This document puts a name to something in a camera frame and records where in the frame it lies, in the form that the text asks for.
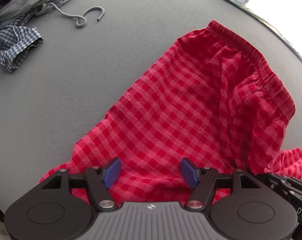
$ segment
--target gray drawstring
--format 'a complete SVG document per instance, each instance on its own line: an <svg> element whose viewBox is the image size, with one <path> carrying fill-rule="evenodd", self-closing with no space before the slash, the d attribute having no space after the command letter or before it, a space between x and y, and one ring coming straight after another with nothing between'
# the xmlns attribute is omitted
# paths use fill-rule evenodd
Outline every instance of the gray drawstring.
<svg viewBox="0 0 302 240"><path fill-rule="evenodd" d="M101 20L101 18L103 17L103 15L105 14L106 10L103 8L103 7L100 7L100 6L94 6L94 7L91 7L89 9L87 9L82 15L71 15L71 14L67 14L67 13L64 13L63 11L61 11L58 6L56 6L53 2L48 2L48 4L51 4L53 5L53 7L59 12L61 13L63 16L65 17L68 17L68 18L75 18L77 19L76 22L75 22L75 26L77 28L82 28L84 26L87 25L87 19L84 18L84 15L92 10L100 10L101 11L101 14L99 16L99 18L97 19L97 21Z"/></svg>

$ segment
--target gray sheet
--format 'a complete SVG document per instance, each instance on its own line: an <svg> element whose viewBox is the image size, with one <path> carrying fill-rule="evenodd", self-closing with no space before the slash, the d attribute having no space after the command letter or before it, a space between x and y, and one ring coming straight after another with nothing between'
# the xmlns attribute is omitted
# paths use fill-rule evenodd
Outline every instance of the gray sheet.
<svg viewBox="0 0 302 240"><path fill-rule="evenodd" d="M44 42L12 75L0 66L0 208L66 162L73 144L181 35L212 20L256 46L295 100L283 148L302 147L302 63L267 28L223 0L71 0L86 15L82 29L51 11L31 19Z"/></svg>

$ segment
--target metal screw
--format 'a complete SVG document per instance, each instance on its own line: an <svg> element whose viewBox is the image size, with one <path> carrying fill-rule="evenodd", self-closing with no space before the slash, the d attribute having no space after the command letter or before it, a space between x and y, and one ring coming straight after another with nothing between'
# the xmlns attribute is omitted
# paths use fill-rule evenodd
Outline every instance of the metal screw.
<svg viewBox="0 0 302 240"><path fill-rule="evenodd" d="M102 208L113 208L115 203L112 200L102 200L99 203L99 206Z"/></svg>
<svg viewBox="0 0 302 240"><path fill-rule="evenodd" d="M188 202L188 207L192 208L192 209L198 209L198 208L202 208L203 204L200 201L197 200L191 200Z"/></svg>

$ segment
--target crosshair logo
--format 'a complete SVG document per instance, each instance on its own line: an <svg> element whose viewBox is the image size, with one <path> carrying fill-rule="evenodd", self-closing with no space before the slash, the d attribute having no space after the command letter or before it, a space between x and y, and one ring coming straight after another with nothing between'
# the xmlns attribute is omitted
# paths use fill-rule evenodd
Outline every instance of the crosshair logo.
<svg viewBox="0 0 302 240"><path fill-rule="evenodd" d="M150 210L153 210L155 209L157 206L153 205L153 204L150 204L150 205L147 205L147 208L150 209Z"/></svg>

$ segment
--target red fabric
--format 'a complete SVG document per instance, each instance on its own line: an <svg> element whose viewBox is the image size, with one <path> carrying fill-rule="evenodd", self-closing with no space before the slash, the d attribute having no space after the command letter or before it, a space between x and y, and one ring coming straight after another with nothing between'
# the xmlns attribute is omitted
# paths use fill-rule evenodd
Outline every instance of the red fabric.
<svg viewBox="0 0 302 240"><path fill-rule="evenodd" d="M110 193L122 201L182 201L191 191L179 163L231 173L278 172L302 179L302 149L280 151L295 112L263 55L213 20L179 38L78 141L70 173L123 163ZM83 190L73 194L87 200ZM227 190L216 194L216 200Z"/></svg>

